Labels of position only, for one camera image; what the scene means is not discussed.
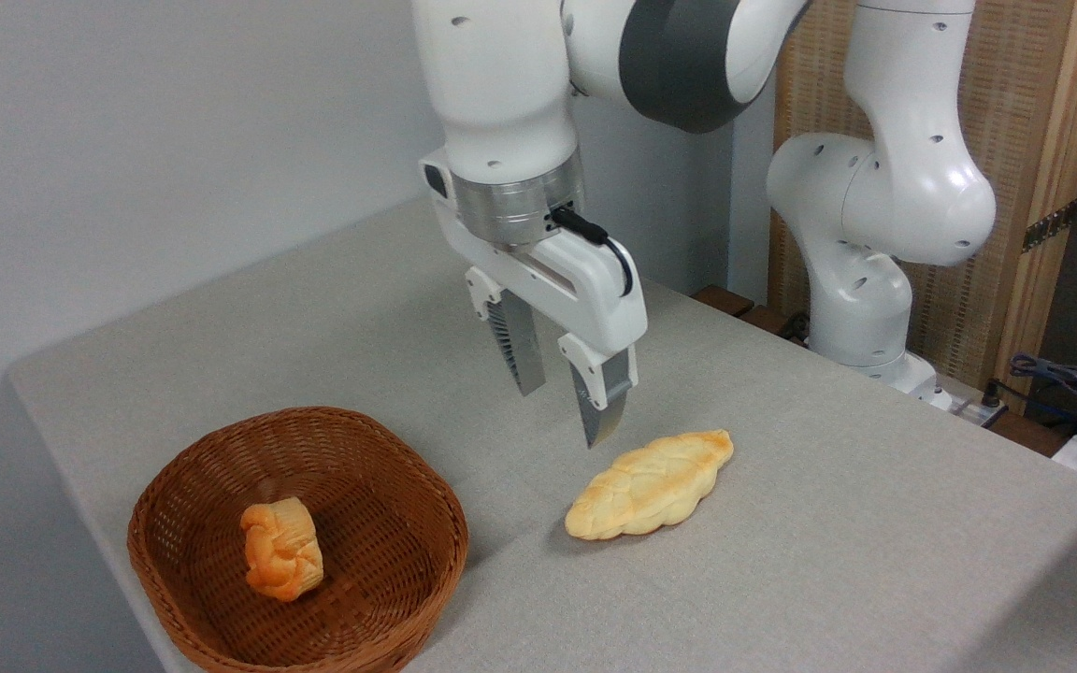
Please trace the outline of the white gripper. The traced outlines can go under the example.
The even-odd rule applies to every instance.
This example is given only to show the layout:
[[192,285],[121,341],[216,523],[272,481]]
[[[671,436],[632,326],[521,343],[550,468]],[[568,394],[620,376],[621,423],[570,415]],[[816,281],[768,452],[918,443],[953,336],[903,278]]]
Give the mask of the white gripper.
[[471,302],[495,337],[514,383],[529,395],[546,380],[534,308],[568,331],[557,345],[571,366],[587,447],[598,446],[623,421],[625,397],[637,385],[632,343],[647,328],[641,282],[633,278],[625,290],[623,264],[631,256],[567,230],[521,248],[482,241],[461,219],[466,208],[454,194],[445,150],[428,154],[419,166],[432,182],[430,197],[446,242],[473,265],[465,275]]

